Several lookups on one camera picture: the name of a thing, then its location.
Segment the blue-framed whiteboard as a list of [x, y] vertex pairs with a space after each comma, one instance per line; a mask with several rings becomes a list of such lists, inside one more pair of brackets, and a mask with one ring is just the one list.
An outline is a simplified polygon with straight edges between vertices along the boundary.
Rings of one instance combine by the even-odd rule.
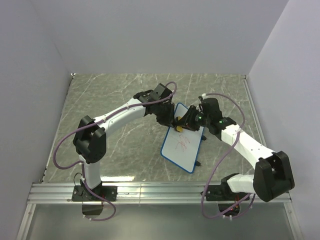
[[194, 172], [200, 150], [204, 127], [198, 131], [182, 132], [169, 127], [160, 149], [160, 155], [189, 174]]

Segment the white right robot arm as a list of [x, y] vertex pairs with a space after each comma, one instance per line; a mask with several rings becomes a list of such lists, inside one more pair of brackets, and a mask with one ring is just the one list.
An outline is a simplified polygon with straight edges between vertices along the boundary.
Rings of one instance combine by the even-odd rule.
[[200, 127], [220, 141], [230, 145], [252, 166], [254, 173], [231, 174], [221, 180], [220, 193], [226, 200], [232, 200], [238, 193], [257, 194], [269, 202], [295, 187], [294, 176], [288, 155], [275, 152], [249, 136], [230, 117], [223, 117], [220, 111], [205, 113], [195, 106], [190, 107], [182, 117], [175, 119], [176, 129], [197, 131]]

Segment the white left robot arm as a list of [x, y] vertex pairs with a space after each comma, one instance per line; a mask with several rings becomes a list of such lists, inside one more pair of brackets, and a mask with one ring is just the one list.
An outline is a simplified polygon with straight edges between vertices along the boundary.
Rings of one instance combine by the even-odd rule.
[[100, 160], [107, 152], [107, 139], [116, 130], [146, 115], [155, 115], [163, 126], [174, 126], [175, 105], [172, 93], [160, 94], [148, 91], [139, 92], [127, 103], [96, 118], [85, 116], [78, 126], [73, 139], [76, 152], [83, 167], [81, 186], [83, 195], [89, 201], [96, 201], [102, 194]]

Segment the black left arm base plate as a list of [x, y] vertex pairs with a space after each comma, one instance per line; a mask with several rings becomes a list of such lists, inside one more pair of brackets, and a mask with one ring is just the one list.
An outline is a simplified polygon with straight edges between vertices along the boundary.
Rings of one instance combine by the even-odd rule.
[[91, 190], [92, 194], [84, 185], [76, 185], [73, 188], [73, 193], [71, 197], [72, 202], [92, 202], [100, 201], [101, 198], [108, 200], [110, 202], [115, 202], [118, 194], [117, 186], [97, 186], [95, 189]]

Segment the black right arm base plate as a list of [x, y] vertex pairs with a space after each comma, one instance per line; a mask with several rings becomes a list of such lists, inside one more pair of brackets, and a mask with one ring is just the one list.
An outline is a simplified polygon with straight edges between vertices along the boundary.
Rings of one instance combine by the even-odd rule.
[[239, 201], [244, 198], [247, 193], [232, 192], [228, 185], [209, 185], [205, 194], [206, 201]]

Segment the yellow whiteboard eraser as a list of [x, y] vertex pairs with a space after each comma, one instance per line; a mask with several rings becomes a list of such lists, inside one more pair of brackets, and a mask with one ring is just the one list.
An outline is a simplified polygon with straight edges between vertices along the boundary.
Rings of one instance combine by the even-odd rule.
[[[178, 116], [178, 117], [176, 117], [175, 120], [176, 120], [176, 121], [179, 121], [181, 118], [182, 118], [181, 116]], [[183, 131], [183, 128], [182, 128], [181, 126], [179, 126], [179, 125], [176, 125], [176, 126], [174, 127], [174, 130], [175, 130], [176, 132], [181, 133], [181, 132]]]

